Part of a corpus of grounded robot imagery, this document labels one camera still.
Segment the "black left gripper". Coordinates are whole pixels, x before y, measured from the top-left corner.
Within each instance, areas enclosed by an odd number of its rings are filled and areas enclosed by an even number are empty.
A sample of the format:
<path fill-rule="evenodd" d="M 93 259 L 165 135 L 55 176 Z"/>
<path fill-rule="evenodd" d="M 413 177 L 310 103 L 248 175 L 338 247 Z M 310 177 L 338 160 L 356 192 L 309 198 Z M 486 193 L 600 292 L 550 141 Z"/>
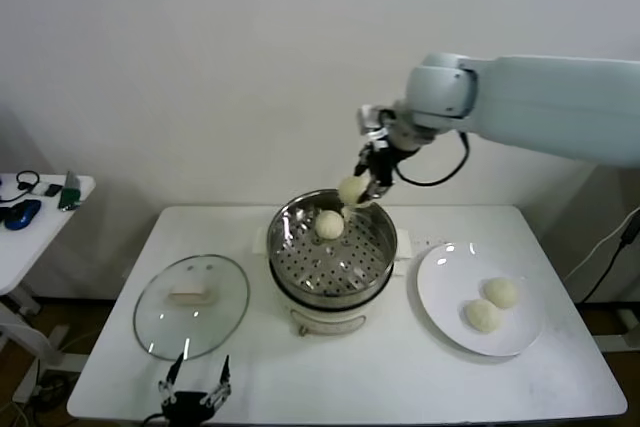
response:
<path fill-rule="evenodd" d="M 183 361 L 184 354 L 181 353 L 165 378 L 158 382 L 161 411 L 169 427 L 198 427 L 210 420 L 216 413 L 215 406 L 222 406 L 231 395 L 230 356 L 225 358 L 218 385 L 208 394 L 175 392 L 175 382 Z"/>

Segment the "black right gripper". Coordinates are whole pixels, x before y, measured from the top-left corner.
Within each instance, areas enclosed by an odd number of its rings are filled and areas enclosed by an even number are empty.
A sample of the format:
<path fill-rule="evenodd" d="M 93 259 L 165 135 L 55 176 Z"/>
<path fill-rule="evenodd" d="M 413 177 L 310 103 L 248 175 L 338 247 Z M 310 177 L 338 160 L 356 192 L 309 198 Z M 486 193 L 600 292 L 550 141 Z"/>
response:
<path fill-rule="evenodd" d="M 363 176 L 368 172 L 371 179 L 361 194 L 361 203 L 373 202 L 384 197 L 393 186 L 395 167 L 417 152 L 417 149 L 398 148 L 387 140 L 366 143 L 358 154 L 355 166 L 356 176 Z"/>

